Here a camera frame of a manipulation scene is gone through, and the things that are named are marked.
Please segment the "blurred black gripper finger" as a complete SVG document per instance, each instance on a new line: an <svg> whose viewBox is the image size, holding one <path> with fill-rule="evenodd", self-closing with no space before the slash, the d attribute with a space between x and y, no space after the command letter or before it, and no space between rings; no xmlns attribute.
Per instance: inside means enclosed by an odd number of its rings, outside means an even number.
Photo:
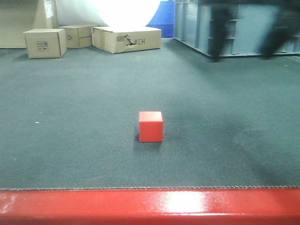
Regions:
<svg viewBox="0 0 300 225"><path fill-rule="evenodd" d="M219 62L229 32L228 22L233 19L233 14L230 7L225 4L212 5L211 13L213 25L210 55L213 62Z"/></svg>
<svg viewBox="0 0 300 225"><path fill-rule="evenodd" d="M260 47L263 59L270 59L274 53L300 31L299 4L283 4L275 16Z"/></svg>

